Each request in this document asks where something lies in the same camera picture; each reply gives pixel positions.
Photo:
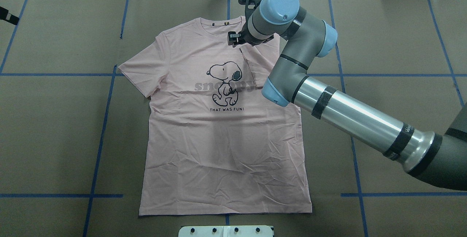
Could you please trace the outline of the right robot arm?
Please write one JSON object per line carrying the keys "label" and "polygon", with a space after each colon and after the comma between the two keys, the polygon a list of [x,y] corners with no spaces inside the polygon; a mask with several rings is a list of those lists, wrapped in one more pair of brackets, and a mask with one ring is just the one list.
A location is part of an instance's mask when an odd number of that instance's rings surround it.
{"label": "right robot arm", "polygon": [[281,107],[309,111],[345,131],[383,156],[401,164],[410,176],[451,190],[467,187],[466,107],[445,134],[419,131],[307,74],[314,58],[329,54],[337,31],[309,14],[299,0],[238,0],[246,23],[228,33],[228,44],[265,44],[277,34],[287,41],[262,88],[262,95]]}

